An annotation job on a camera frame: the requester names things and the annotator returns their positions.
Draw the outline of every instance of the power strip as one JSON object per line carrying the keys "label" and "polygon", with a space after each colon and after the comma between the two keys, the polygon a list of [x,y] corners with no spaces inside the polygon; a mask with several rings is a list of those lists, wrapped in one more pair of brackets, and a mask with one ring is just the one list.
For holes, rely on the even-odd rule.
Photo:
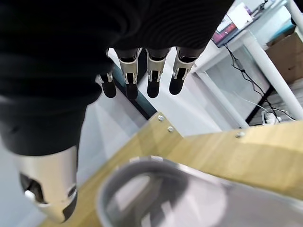
{"label": "power strip", "polygon": [[282,121],[281,117],[277,117],[273,113],[265,113],[265,123],[263,125],[275,125]]}

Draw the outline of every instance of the black fabric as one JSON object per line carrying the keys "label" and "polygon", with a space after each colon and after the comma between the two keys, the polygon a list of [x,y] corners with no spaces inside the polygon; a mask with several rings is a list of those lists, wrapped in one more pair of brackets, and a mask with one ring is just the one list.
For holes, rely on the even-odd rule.
{"label": "black fabric", "polygon": [[[23,155],[77,145],[86,106],[113,68],[108,47],[203,48],[233,0],[0,3],[0,133]],[[137,97],[134,91],[128,93]]]}

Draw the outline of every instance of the gray plastic container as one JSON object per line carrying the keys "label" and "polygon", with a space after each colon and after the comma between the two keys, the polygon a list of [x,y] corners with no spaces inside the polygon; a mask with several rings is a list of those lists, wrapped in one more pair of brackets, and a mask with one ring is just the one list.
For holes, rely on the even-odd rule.
{"label": "gray plastic container", "polygon": [[103,227],[303,227],[302,202],[161,157],[131,160],[101,186]]}

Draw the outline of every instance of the wooden shelf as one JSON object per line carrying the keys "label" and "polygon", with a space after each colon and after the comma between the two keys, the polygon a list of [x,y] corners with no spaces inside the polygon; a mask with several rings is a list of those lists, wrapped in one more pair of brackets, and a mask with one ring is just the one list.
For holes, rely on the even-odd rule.
{"label": "wooden shelf", "polygon": [[[102,182],[117,167],[138,156],[162,156],[231,181],[303,199],[303,122],[257,126],[183,138],[168,131],[157,113],[79,190],[73,216],[61,225],[46,220],[41,227],[101,227],[95,211]],[[237,138],[238,132],[243,137]]]}

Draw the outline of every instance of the silver metal part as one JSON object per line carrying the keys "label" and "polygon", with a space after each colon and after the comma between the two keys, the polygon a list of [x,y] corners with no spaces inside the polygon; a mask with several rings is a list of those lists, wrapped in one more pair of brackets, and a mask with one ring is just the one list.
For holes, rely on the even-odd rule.
{"label": "silver metal part", "polygon": [[148,73],[148,80],[152,82],[152,72],[156,71],[158,73],[157,76],[157,82],[160,82],[161,75],[163,73],[164,65],[165,65],[165,60],[166,57],[160,61],[155,61],[151,58],[150,53],[148,50],[147,52],[147,73]]}
{"label": "silver metal part", "polygon": [[63,211],[77,199],[77,153],[77,147],[73,146],[46,156],[13,156],[19,172],[40,185],[43,202],[38,199],[35,189],[25,189],[24,195],[58,223],[69,218]]}
{"label": "silver metal part", "polygon": [[182,51],[182,47],[177,47],[177,55],[175,58],[175,63],[174,63],[174,68],[173,68],[173,78],[177,79],[179,70],[181,68],[185,69],[185,73],[183,74],[182,80],[185,80],[188,72],[191,70],[191,68],[193,67],[195,60],[199,57],[199,55],[203,52],[203,49],[201,49],[201,52],[199,53],[199,55],[196,56],[196,58],[191,61],[191,62],[183,62],[181,56],[181,52]]}
{"label": "silver metal part", "polygon": [[161,116],[161,115],[159,115],[159,116],[158,116],[158,120],[159,120],[160,122],[162,122],[162,121],[164,121],[164,117]]}
{"label": "silver metal part", "polygon": [[167,131],[169,131],[169,132],[173,132],[175,129],[174,129],[174,127],[172,127],[172,126],[169,126],[169,127],[167,127]]}
{"label": "silver metal part", "polygon": [[243,131],[240,131],[240,132],[238,132],[237,134],[236,134],[236,138],[242,138],[243,136],[245,136],[245,132],[243,132]]}
{"label": "silver metal part", "polygon": [[[107,81],[109,83],[113,81],[113,74],[112,74],[112,72],[107,73],[106,76],[107,76]],[[102,79],[102,77],[101,77],[100,74],[97,75],[97,78],[101,82],[101,84],[104,84],[104,80]]]}
{"label": "silver metal part", "polygon": [[125,61],[122,61],[120,58],[119,58],[119,62],[120,62],[120,66],[121,66],[121,70],[122,70],[122,73],[124,75],[124,79],[125,79],[125,83],[126,84],[129,84],[128,82],[128,78],[127,78],[127,74],[128,73],[132,73],[133,74],[133,84],[136,84],[137,83],[137,76],[138,76],[138,57],[141,53],[141,49],[137,49],[137,53],[136,55],[134,56],[134,60],[132,62],[125,62]]}

